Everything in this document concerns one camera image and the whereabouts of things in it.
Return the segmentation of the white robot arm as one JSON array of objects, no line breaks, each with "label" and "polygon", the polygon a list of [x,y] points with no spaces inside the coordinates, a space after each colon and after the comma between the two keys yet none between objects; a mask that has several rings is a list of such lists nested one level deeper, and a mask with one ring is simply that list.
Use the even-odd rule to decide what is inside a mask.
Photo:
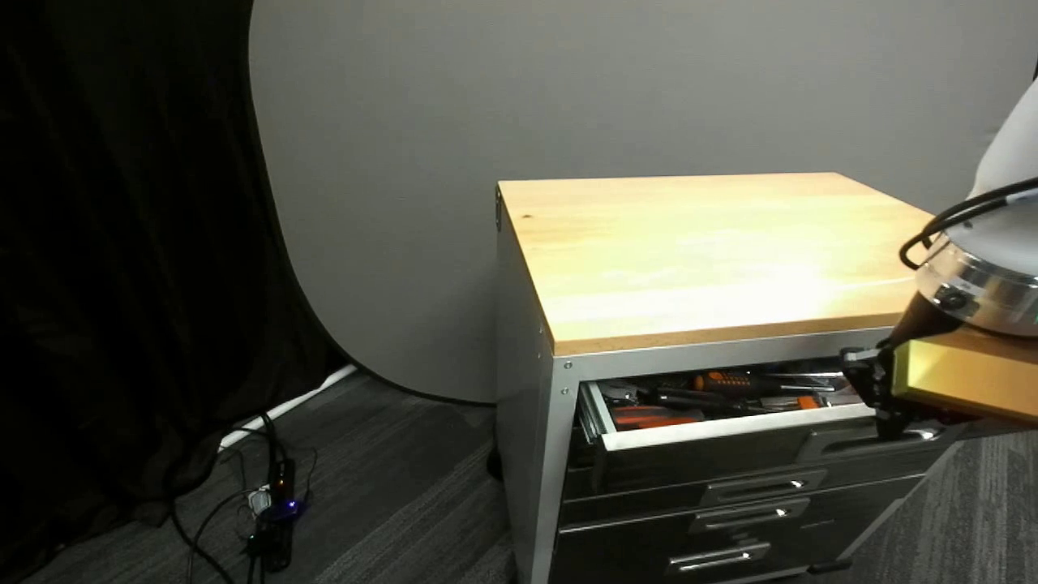
[{"label": "white robot arm", "polygon": [[899,246],[914,295],[899,323],[844,352],[874,433],[922,417],[1038,417],[1038,77],[1027,81],[964,202]]}]

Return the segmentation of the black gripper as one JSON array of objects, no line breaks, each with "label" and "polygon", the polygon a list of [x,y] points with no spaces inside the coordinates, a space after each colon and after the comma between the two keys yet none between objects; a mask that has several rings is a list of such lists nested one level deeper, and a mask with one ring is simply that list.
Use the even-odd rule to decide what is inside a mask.
[{"label": "black gripper", "polygon": [[933,307],[923,295],[914,295],[901,311],[899,323],[872,346],[846,346],[840,352],[840,371],[855,394],[874,411],[874,433],[899,437],[914,417],[923,416],[922,404],[905,404],[895,394],[895,350],[918,338],[933,338],[955,331],[961,320]]}]

